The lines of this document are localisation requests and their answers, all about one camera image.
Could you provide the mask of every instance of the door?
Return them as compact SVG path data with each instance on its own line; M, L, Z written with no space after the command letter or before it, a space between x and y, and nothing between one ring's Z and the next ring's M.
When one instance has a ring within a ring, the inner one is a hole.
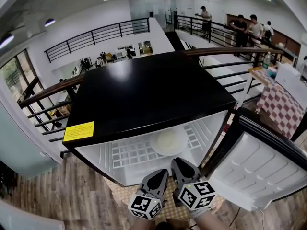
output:
M50 142L35 128L0 78L0 160L31 179L61 163Z
M246 210L260 210L307 185L307 156L240 109L203 173L222 197Z

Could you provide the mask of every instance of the fridge shelf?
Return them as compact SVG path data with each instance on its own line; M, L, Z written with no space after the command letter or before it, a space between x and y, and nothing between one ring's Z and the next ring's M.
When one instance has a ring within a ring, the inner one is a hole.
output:
M191 126L186 124L184 129L189 137L189 141L187 147L183 151L201 148L201 145ZM141 137L112 142L113 168L122 168L129 165L164 158L165 156L156 153L152 149L149 142L150 136L151 135L149 134Z

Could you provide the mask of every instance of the open fridge door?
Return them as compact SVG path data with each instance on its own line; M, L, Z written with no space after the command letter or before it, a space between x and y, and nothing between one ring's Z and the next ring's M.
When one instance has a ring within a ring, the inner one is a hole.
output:
M295 143L239 110L203 168L215 191L249 211L307 186L307 155Z

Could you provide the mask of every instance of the person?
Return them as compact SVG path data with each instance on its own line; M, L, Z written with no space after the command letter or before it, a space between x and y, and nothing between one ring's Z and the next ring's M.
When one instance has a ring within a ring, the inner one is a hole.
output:
M236 30L236 47L246 47L248 37L245 31L248 26L244 22L244 16L240 14L238 20L232 22L230 26Z
M201 10L202 10L202 12L201 12L201 14L195 14L196 16L199 16L199 17L201 17L201 18L203 18L204 20L206 20L206 21L204 21L203 23L202 23L202 30L203 30L203 32L205 33L205 35L207 35L208 34L208 31L211 29L211 27L210 27L210 22L208 22L208 21L212 21L212 16L211 16L211 14L207 11L207 9L206 9L206 7L205 6L201 6Z
M246 30L246 33L248 30L252 30L252 34L255 38L252 38L252 41L254 44L260 44L261 42L257 40L257 38L261 38L262 32L263 32L263 26L258 23L257 16L252 14L250 16L251 24L249 25L249 28Z
M100 57L97 57L96 68L97 68L97 67L101 67L101 65L100 65Z
M102 57L99 57L99 63L101 67L105 65L105 62Z
M217 217L210 214L208 211L200 213L194 218L200 230L230 230L230 227L221 222ZM129 230L149 230L153 222L146 219L137 219L134 225ZM172 230L172 226L166 222L161 222L157 225L156 230Z
M101 52L100 53L100 57L101 57L102 62L103 62L101 65L103 66L103 65L106 64L106 53L105 52Z
M271 27L271 22L268 21L263 27L263 40L267 43L271 43L271 39L274 36L274 30Z
M127 48L127 57L128 59L132 59L132 46Z

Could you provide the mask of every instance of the wooden handrail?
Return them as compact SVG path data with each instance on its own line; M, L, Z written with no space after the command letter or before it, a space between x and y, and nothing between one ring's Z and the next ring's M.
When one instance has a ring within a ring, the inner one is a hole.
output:
M282 50L276 49L266 49L266 48L245 48L245 47L223 47L223 48L195 48L189 50L183 50L187 56L209 56L209 55L224 55L224 54L235 54L235 53L268 53L272 54L281 54L283 55Z
M267 53L271 52L272 54L283 54L282 50L275 50L275 49L256 49L256 48L241 48L241 47L223 47L223 48L197 48L197 49L190 49L190 50L183 50L182 52L185 53L189 57L199 57L199 56L208 56L208 55L222 55L222 54L235 54L235 53ZM46 97L49 97L53 94L56 94L60 91L66 90L73 86L80 84L83 80L84 74L73 77L71 79L64 80L59 82L41 92L31 96L30 98L22 101L19 103L21 108L29 106L37 101L40 101Z
M71 79L64 80L62 82L59 82L55 85L50 86L49 88L46 88L42 90L41 92L31 96L28 99L25 99L24 101L19 103L20 108L24 108L28 105L31 105L37 101L40 101L48 96L51 96L53 94L56 94L60 91L66 90L70 87L76 86L80 84L83 80L84 74L81 74L79 76L73 77Z

